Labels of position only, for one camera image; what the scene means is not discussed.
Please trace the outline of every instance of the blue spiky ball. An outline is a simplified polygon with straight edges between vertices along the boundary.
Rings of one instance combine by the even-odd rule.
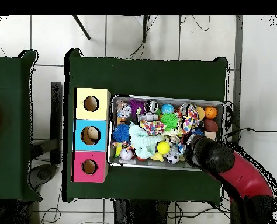
[[[117,142],[129,141],[129,125],[118,124],[113,131],[113,139]]]

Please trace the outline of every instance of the green spiky ball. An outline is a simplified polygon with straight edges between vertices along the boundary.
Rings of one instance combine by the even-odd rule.
[[[160,122],[167,125],[167,127],[165,127],[165,131],[178,128],[178,118],[173,113],[165,113],[164,115],[162,115],[162,117],[160,118]]]

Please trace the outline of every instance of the green surface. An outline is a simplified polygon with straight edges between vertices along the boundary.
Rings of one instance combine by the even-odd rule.
[[[84,58],[71,50],[68,155],[71,161],[73,88],[104,88],[111,94],[224,101],[227,60],[156,61],[117,58]],[[104,183],[71,182],[67,163],[67,200],[73,198],[117,198],[165,201],[211,201],[220,205],[220,183],[200,171],[173,171],[110,167]]]
[[[41,200],[28,185],[30,69],[35,51],[0,57],[0,199]]]

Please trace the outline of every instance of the orange basketball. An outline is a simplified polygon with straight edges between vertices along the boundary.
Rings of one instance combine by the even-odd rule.
[[[205,118],[210,120],[214,119],[217,116],[217,110],[215,107],[207,107],[205,108]]]

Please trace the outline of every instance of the metal tray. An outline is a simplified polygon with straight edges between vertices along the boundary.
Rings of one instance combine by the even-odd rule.
[[[132,159],[130,161],[121,160],[120,157],[115,156],[115,147],[112,147],[112,132],[116,127],[117,123],[117,113],[116,113],[116,102],[119,100],[123,100],[126,103],[129,103],[131,99],[141,100],[146,102],[147,100],[156,100],[159,107],[165,103],[170,103],[177,109],[184,103],[192,103],[200,107],[213,106],[217,108],[217,116],[214,119],[219,127],[217,132],[217,140],[221,140],[225,135],[225,122],[226,122],[226,106],[223,102],[218,101],[203,101],[203,100],[184,100],[184,99],[173,99],[173,98],[163,98],[163,97],[148,97],[148,96],[134,96],[130,95],[129,97],[123,97],[119,94],[116,94],[112,97],[110,101],[110,109],[112,111],[112,118],[109,122],[109,138],[108,138],[108,163],[111,166],[123,166],[123,167],[141,167],[141,168],[149,168],[149,169],[168,169],[168,170],[190,170],[190,171],[200,171],[200,169],[196,167],[192,167],[186,162],[177,162],[176,164],[170,164],[165,159],[163,162],[154,161],[152,159],[147,159],[145,161],[139,161],[137,159]]]

